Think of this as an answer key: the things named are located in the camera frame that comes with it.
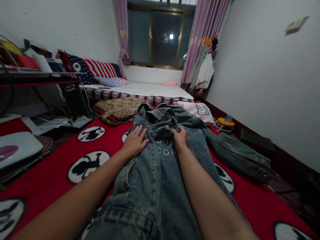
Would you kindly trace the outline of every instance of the pillow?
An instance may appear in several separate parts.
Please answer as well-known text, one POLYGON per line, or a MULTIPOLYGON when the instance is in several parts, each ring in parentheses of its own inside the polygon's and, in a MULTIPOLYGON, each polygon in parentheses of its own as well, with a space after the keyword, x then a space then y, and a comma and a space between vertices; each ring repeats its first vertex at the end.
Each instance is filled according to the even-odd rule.
POLYGON ((124 80, 123 78, 104 78, 104 77, 94 77, 100 84, 109 86, 109 87, 121 87, 125 86, 128 81, 124 80))
MULTIPOLYGON (((57 53, 56 58, 61 58, 59 53, 57 53)), ((79 58, 74 55, 68 54, 70 61, 70 67, 75 70, 75 72, 85 72, 86 75, 75 75, 69 74, 68 76, 73 78, 81 78, 85 84, 97 84, 98 82, 94 77, 104 77, 104 78, 123 78, 127 80, 121 65, 115 63, 99 62, 96 60, 90 60, 85 58, 79 58)))

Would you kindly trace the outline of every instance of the checkered mattress edge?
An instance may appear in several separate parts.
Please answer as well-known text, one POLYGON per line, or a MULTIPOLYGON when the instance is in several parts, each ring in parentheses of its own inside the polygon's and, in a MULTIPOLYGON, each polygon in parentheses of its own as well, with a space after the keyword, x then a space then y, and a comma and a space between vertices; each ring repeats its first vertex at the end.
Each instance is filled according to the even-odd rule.
POLYGON ((191 99, 186 98, 169 98, 169 97, 154 97, 154 96, 140 96, 140 95, 131 95, 126 93, 119 93, 114 91, 105 91, 101 89, 94 89, 94 88, 85 88, 85 91, 87 92, 88 98, 95 99, 95 100, 104 100, 108 101, 110 99, 116 99, 116 98, 125 98, 125 97, 135 97, 139 98, 141 100, 147 100, 151 106, 157 107, 160 103, 167 103, 169 105, 173 104, 177 101, 182 102, 194 102, 191 99))

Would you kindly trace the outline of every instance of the wall switch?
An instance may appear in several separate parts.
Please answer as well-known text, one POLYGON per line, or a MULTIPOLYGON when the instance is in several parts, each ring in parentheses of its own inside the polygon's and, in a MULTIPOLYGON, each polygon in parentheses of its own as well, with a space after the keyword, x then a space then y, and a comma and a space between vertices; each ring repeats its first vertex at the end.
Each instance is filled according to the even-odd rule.
POLYGON ((302 25, 308 20, 310 16, 305 16, 303 18, 299 18, 295 20, 294 22, 290 23, 285 32, 291 32, 295 30, 299 30, 302 25))

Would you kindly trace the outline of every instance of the pink curtain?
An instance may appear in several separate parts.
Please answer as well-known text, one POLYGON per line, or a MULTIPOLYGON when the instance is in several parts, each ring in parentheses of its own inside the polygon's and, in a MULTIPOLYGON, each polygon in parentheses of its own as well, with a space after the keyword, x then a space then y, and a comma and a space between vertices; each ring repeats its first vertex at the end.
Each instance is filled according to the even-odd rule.
POLYGON ((120 40, 122 49, 119 56, 122 58, 124 65, 130 65, 131 61, 127 53, 128 47, 128 10, 127 0, 116 0, 117 12, 118 12, 118 23, 120 31, 120 40))
POLYGON ((213 34, 219 32, 228 5, 229 0, 198 0, 180 87, 186 86, 188 76, 206 36, 212 39, 213 34))

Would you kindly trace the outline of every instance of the folded blanket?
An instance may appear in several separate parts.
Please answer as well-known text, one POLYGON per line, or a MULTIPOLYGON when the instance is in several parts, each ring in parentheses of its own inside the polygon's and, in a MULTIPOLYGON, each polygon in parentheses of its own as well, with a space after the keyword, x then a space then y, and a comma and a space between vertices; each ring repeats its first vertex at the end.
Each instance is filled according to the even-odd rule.
POLYGON ((162 83, 162 86, 177 87, 178 83, 176 81, 165 81, 165 82, 162 83))
POLYGON ((204 103, 175 102, 172 105, 183 107, 192 115, 200 118, 207 125, 214 125, 214 120, 207 105, 204 103))
POLYGON ((138 107, 146 103, 150 106, 147 100, 140 100, 139 98, 116 98, 109 101, 97 102, 92 110, 101 117, 104 121, 111 125, 119 125, 132 122, 134 115, 138 112, 138 107))

